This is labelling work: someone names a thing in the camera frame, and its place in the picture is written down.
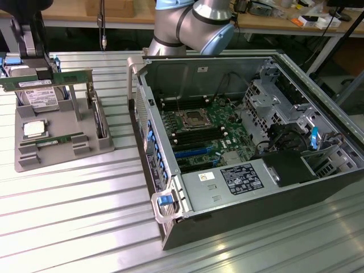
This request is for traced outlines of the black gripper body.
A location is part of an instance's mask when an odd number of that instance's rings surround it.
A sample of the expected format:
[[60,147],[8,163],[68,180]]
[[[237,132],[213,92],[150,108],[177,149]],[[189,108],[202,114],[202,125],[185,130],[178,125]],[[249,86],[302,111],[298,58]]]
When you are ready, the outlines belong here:
[[12,16],[11,30],[18,43],[20,58],[36,72],[38,79],[53,79],[53,69],[46,45],[42,11],[53,1],[1,1],[1,10]]

